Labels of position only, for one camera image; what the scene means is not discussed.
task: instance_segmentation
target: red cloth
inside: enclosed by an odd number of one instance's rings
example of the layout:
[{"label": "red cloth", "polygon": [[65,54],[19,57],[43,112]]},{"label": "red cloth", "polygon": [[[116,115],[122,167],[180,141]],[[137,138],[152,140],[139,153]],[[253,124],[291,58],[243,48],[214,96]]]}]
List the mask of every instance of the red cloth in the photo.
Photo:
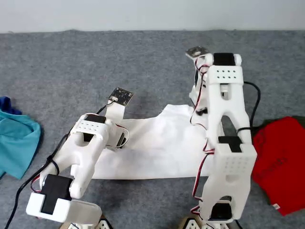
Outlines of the red cloth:
[{"label": "red cloth", "polygon": [[254,137],[257,160],[252,178],[284,216],[305,208],[305,129],[285,117]]}]

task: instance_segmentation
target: red wire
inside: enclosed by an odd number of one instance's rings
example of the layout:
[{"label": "red wire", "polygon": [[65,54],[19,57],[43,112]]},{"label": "red wire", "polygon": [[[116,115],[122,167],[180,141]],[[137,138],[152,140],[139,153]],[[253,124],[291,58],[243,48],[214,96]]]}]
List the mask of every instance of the red wire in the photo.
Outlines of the red wire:
[{"label": "red wire", "polygon": [[33,184],[34,184],[37,180],[39,180],[39,178],[40,178],[40,175],[36,176],[36,177],[30,182],[30,188],[31,188],[31,190],[32,190],[33,192],[35,192],[35,193],[40,193],[40,192],[41,192],[41,190],[35,190],[35,189],[33,188]]},{"label": "red wire", "polygon": [[[191,116],[191,118],[190,118],[190,123],[191,123],[191,124],[193,124],[193,123],[192,123],[193,114],[195,113],[195,111],[196,111],[196,109],[197,109],[197,106],[199,105],[200,96],[201,96],[201,91],[202,91],[202,85],[203,85],[202,82],[204,81],[204,80],[203,80],[203,76],[204,76],[204,74],[207,73],[207,72],[201,73],[200,70],[201,70],[203,67],[209,67],[208,65],[203,64],[203,65],[201,65],[201,66],[198,68],[198,67],[197,67],[197,62],[198,62],[199,58],[197,58],[197,59],[195,60],[195,68],[197,69],[197,71],[198,71],[199,74],[201,75],[201,84],[200,84],[200,89],[199,89],[199,93],[198,93],[196,105],[195,105],[195,107],[194,107],[192,116]],[[205,127],[204,125],[202,125],[201,123],[195,123],[194,125],[200,125],[200,126],[202,126],[205,130],[207,130],[206,127]]]},{"label": "red wire", "polygon": [[203,147],[203,151],[204,151],[205,153],[214,152],[214,151],[215,151],[215,149],[214,149],[214,148],[213,148],[213,149],[208,149],[208,150],[205,150],[205,149],[206,149],[206,147],[208,146],[208,141],[209,141],[209,139],[207,139],[207,140],[206,140],[206,143],[205,143],[205,145],[204,145],[204,147]]},{"label": "red wire", "polygon": [[193,213],[194,215],[200,216],[200,212],[199,212],[199,211],[196,211],[196,210],[198,210],[199,208],[200,208],[199,205],[197,205],[196,207],[192,208],[192,209],[191,209],[191,213]]},{"label": "red wire", "polygon": [[124,129],[126,129],[126,127],[124,127],[124,126],[121,126],[121,125],[119,125],[119,124],[116,124],[118,127],[121,127],[121,128],[124,128]]},{"label": "red wire", "polygon": [[199,184],[201,169],[202,169],[202,167],[203,167],[203,164],[204,164],[206,158],[207,158],[209,155],[211,155],[211,154],[214,154],[214,152],[206,153],[206,155],[204,156],[204,158],[203,158],[201,164],[199,165],[198,173],[197,173],[197,176],[196,176],[196,180],[195,180],[195,184],[194,184],[192,196],[193,196],[196,200],[199,200],[199,201],[202,201],[202,199],[201,199],[200,197],[197,197],[197,196],[196,196],[196,191],[197,191],[198,184]]}]

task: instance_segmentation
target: blue cloth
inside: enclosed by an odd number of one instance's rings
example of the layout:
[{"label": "blue cloth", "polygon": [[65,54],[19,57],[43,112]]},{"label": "blue cloth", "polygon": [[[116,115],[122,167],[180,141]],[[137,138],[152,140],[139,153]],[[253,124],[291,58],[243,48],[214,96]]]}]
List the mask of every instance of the blue cloth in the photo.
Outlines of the blue cloth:
[{"label": "blue cloth", "polygon": [[36,151],[40,125],[27,115],[0,110],[0,176],[4,172],[21,179]]},{"label": "blue cloth", "polygon": [[13,115],[21,115],[22,112],[17,110],[11,106],[9,97],[0,97],[0,109],[6,113],[10,113]]}]

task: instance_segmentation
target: white cloth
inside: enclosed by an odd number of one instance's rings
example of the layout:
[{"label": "white cloth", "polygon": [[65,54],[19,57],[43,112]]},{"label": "white cloth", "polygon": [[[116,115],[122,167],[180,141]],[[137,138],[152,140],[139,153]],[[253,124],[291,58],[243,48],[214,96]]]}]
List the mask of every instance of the white cloth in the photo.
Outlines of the white cloth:
[{"label": "white cloth", "polygon": [[[205,156],[205,129],[190,124],[193,108],[167,105],[156,117],[126,119],[120,124],[130,132],[123,149],[104,149],[96,163],[94,179],[152,179],[194,177]],[[204,125],[206,115],[194,114],[193,123]],[[208,175],[213,155],[202,176]]]}]

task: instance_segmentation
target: cable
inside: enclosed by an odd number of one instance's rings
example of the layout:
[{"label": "cable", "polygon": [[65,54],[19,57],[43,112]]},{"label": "cable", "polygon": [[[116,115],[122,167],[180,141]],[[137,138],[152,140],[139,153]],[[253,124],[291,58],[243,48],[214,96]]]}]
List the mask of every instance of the cable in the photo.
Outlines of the cable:
[{"label": "cable", "polygon": [[[201,67],[200,67],[200,69],[202,68],[202,67],[209,67],[208,65],[202,65]],[[204,73],[202,73],[201,74],[201,84],[200,84],[200,88],[199,88],[199,93],[198,93],[198,97],[197,97],[197,101],[196,101],[196,104],[195,104],[195,107],[194,107],[194,110],[193,110],[193,113],[192,113],[192,115],[191,115],[191,118],[190,118],[190,124],[192,124],[192,125],[200,125],[200,126],[202,126],[205,130],[207,130],[206,129],[206,127],[204,126],[204,125],[202,125],[201,123],[192,123],[192,118],[193,118],[193,115],[194,115],[194,113],[195,113],[195,111],[196,111],[196,109],[197,109],[197,106],[199,105],[199,102],[200,102],[200,98],[201,98],[201,91],[202,91],[202,86],[203,86],[203,75],[205,74],[206,72],[204,72]]]},{"label": "cable", "polygon": [[197,188],[198,188],[198,184],[199,184],[199,180],[200,180],[200,174],[201,174],[201,169],[203,167],[203,164],[206,160],[206,158],[211,155],[211,154],[214,154],[214,152],[210,152],[210,153],[206,153],[206,155],[204,156],[201,164],[199,165],[199,169],[198,169],[198,173],[197,173],[197,176],[196,176],[196,179],[195,179],[195,183],[194,183],[194,188],[193,188],[193,192],[192,192],[192,196],[196,199],[196,200],[199,200],[202,202],[202,199],[200,197],[197,197],[196,196],[196,191],[197,191]]},{"label": "cable", "polygon": [[200,212],[197,211],[199,208],[200,208],[199,205],[197,205],[196,207],[192,208],[192,209],[191,209],[191,213],[194,214],[194,215],[197,215],[197,216],[199,216],[199,217],[201,218]]},{"label": "cable", "polygon": [[235,220],[237,226],[239,227],[239,229],[243,229],[243,227],[240,225],[239,221],[238,220]]},{"label": "cable", "polygon": [[35,193],[40,193],[40,192],[41,192],[41,190],[36,190],[36,189],[33,188],[33,184],[34,184],[37,180],[39,180],[39,178],[40,178],[40,175],[36,176],[36,177],[30,182],[30,188],[31,188],[31,190],[32,190],[33,192],[35,192]]},{"label": "cable", "polygon": [[80,229],[79,227],[76,226],[75,223],[71,223],[71,225],[73,225],[76,229]]},{"label": "cable", "polygon": [[214,227],[212,227],[210,224],[206,223],[206,225],[208,225],[210,228],[215,229]]},{"label": "cable", "polygon": [[255,112],[257,110],[257,107],[259,105],[259,102],[261,101],[261,90],[259,89],[259,87],[252,83],[252,82],[248,82],[248,81],[244,81],[245,84],[248,84],[248,85],[251,85],[253,86],[256,90],[257,90],[257,99],[256,99],[256,102],[255,102],[255,105],[254,105],[254,108],[253,108],[253,111],[251,113],[251,117],[250,117],[250,127],[242,127],[242,128],[239,128],[237,130],[237,133],[242,131],[242,130],[253,130],[253,129],[257,129],[258,126],[253,126],[253,120],[254,120],[254,116],[255,116]]},{"label": "cable", "polygon": [[204,145],[202,151],[204,151],[205,153],[213,153],[213,152],[215,151],[214,148],[213,148],[213,149],[206,149],[206,147],[208,146],[208,142],[209,142],[209,139],[207,138],[207,139],[206,139],[206,143],[205,143],[205,145]]},{"label": "cable", "polygon": [[52,164],[55,166],[55,169],[56,169],[56,175],[58,175],[60,173],[60,170],[59,170],[59,167],[58,167],[58,164],[53,160],[52,157],[48,157],[48,159],[52,162]]},{"label": "cable", "polygon": [[106,104],[105,106],[103,106],[100,110],[98,110],[98,112],[96,114],[100,114],[100,112],[102,112],[107,106],[110,106],[114,103],[114,101],[112,100],[109,104]]},{"label": "cable", "polygon": [[253,86],[257,90],[257,99],[256,99],[256,102],[255,102],[255,105],[254,105],[254,108],[253,108],[253,111],[251,114],[251,118],[250,118],[250,126],[253,126],[255,112],[257,110],[259,102],[261,101],[261,90],[259,89],[259,87],[256,84],[254,84],[252,82],[244,81],[244,83]]}]

